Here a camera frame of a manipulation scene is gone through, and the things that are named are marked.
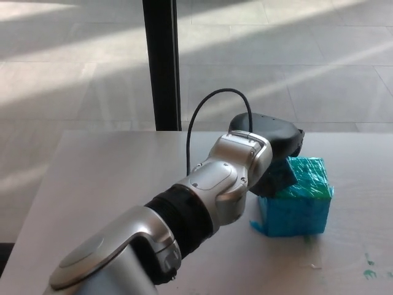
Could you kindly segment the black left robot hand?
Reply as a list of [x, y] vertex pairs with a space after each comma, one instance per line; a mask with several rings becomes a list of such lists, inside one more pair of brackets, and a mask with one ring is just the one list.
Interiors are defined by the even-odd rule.
[[297, 184], [288, 158], [299, 155], [305, 133], [291, 122], [257, 113], [252, 115], [252, 131], [270, 142], [273, 159], [251, 192], [273, 198], [276, 193]]

